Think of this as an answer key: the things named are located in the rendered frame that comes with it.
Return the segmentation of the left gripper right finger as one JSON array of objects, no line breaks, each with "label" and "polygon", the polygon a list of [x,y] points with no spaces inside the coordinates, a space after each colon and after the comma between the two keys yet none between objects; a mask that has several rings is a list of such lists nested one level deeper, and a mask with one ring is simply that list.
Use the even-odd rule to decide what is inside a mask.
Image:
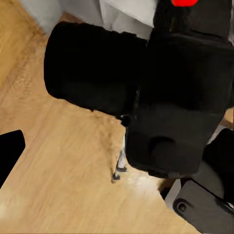
[{"label": "left gripper right finger", "polygon": [[234,169],[234,131],[223,130],[218,147]]}]

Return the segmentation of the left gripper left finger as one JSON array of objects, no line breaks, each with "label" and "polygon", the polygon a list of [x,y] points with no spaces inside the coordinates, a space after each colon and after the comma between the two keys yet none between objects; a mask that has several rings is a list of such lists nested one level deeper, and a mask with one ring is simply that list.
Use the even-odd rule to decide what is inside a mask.
[{"label": "left gripper left finger", "polygon": [[0,188],[25,149],[21,130],[0,135]]}]

